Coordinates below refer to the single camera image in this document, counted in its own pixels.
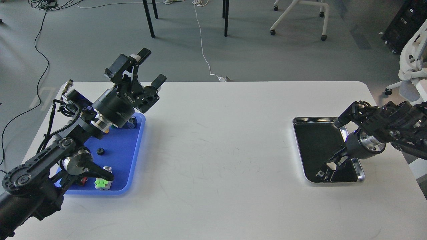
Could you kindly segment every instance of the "black robotic arm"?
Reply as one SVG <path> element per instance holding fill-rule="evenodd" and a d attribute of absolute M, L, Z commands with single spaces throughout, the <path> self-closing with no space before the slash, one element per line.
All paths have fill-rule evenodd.
<path fill-rule="evenodd" d="M 112 173 L 93 162 L 84 143 L 91 136 L 102 139 L 111 125 L 122 127 L 134 114 L 134 108 L 145 113 L 159 99 L 158 90 L 166 81 L 165 76 L 160 74 L 147 87 L 137 81 L 138 67 L 150 54 L 146 48 L 129 57 L 121 54 L 105 70 L 114 86 L 94 104 L 76 90 L 68 93 L 67 89 L 61 100 L 54 100 L 63 103 L 61 107 L 72 113 L 74 119 L 67 127 L 48 134 L 36 156 L 3 178 L 6 192 L 0 196 L 0 239 L 13 237 L 14 230 L 30 217 L 42 220 L 59 211 L 65 192 L 75 180 L 84 176 L 114 179 Z M 51 137 L 55 140 L 47 146 Z M 50 177 L 50 169 L 56 164 L 61 171 Z"/>
<path fill-rule="evenodd" d="M 412 106 L 408 102 L 382 107 L 367 102 L 352 103 L 334 122 L 340 128 L 349 122 L 358 129 L 325 162 L 317 176 L 330 181 L 330 173 L 342 169 L 352 158 L 367 159 L 385 150 L 386 143 L 399 151 L 427 159 L 427 102 Z"/>

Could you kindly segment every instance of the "office chair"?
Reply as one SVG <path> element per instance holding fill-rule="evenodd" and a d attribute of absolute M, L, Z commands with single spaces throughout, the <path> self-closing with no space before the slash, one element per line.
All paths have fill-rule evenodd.
<path fill-rule="evenodd" d="M 420 98 L 416 102 L 411 102 L 412 105 L 417 103 L 427 102 L 427 79 L 421 79 L 419 83 L 415 85 L 418 93 L 420 94 Z"/>
<path fill-rule="evenodd" d="M 274 11 L 279 10 L 278 3 L 280 0 L 276 0 L 273 5 Z M 316 2 L 313 1 L 305 1 L 305 0 L 292 0 L 289 7 L 282 13 L 282 15 L 277 19 L 277 21 L 271 26 L 270 28 L 270 34 L 276 35 L 276 30 L 274 28 L 277 27 L 277 25 L 282 21 L 282 19 L 292 10 L 295 5 L 297 4 L 305 4 L 305 5 L 314 5 L 314 6 L 320 6 L 320 13 L 319 17 L 325 17 L 325 20 L 323 22 L 323 31 L 322 31 L 322 37 L 320 38 L 322 41 L 325 41 L 328 37 L 326 35 L 326 28 L 328 27 L 328 19 L 329 19 L 329 5 L 324 3 L 323 0 L 317 0 Z"/>
<path fill-rule="evenodd" d="M 386 87 L 384 94 L 392 94 L 392 89 L 399 87 L 399 94 L 411 104 L 427 101 L 423 100 L 420 90 L 424 84 L 419 83 L 427 79 L 427 20 L 403 47 L 399 59 L 400 82 Z"/>

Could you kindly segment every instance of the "black table leg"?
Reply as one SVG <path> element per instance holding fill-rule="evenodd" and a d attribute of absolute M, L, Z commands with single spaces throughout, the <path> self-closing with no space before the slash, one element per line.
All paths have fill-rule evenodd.
<path fill-rule="evenodd" d="M 155 0 L 151 0 L 151 3 L 153 4 L 154 17 L 155 17 L 156 19 L 159 19 L 159 15 L 157 15 L 157 6 L 156 6 L 156 1 L 155 1 Z"/>
<path fill-rule="evenodd" d="M 145 15 L 147 16 L 147 22 L 148 22 L 148 27 L 150 28 L 151 37 L 154 38 L 155 36 L 154 36 L 153 24 L 151 22 L 150 12 L 148 11 L 147 0 L 142 0 L 142 3 L 144 4 Z"/>
<path fill-rule="evenodd" d="M 224 26 L 224 36 L 226 37 L 228 34 L 228 4 L 230 0 L 225 1 L 225 26 Z"/>
<path fill-rule="evenodd" d="M 222 0 L 222 18 L 225 18 L 225 0 Z"/>

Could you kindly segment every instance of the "blue tray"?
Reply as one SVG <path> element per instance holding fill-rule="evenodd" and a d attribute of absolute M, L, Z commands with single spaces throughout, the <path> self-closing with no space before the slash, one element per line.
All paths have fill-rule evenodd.
<path fill-rule="evenodd" d="M 95 189 L 95 178 L 88 178 L 84 186 L 73 184 L 66 194 L 120 195 L 130 188 L 145 125 L 144 115 L 135 113 L 134 116 L 137 119 L 137 128 L 110 128 L 110 132 L 102 140 L 92 137 L 85 142 L 97 165 L 112 167 L 114 181 L 110 190 Z M 98 155 L 98 148 L 103 148 L 105 153 Z"/>

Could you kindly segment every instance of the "metal tray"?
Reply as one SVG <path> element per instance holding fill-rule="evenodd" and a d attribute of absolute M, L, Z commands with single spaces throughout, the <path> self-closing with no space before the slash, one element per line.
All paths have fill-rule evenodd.
<path fill-rule="evenodd" d="M 316 173 L 332 153 L 344 144 L 348 135 L 345 127 L 337 128 L 336 117 L 296 117 L 293 119 L 295 138 L 301 157 L 305 178 L 312 183 L 322 183 Z M 333 182 L 361 182 L 365 179 L 362 166 L 357 158 L 352 164 L 334 174 Z"/>

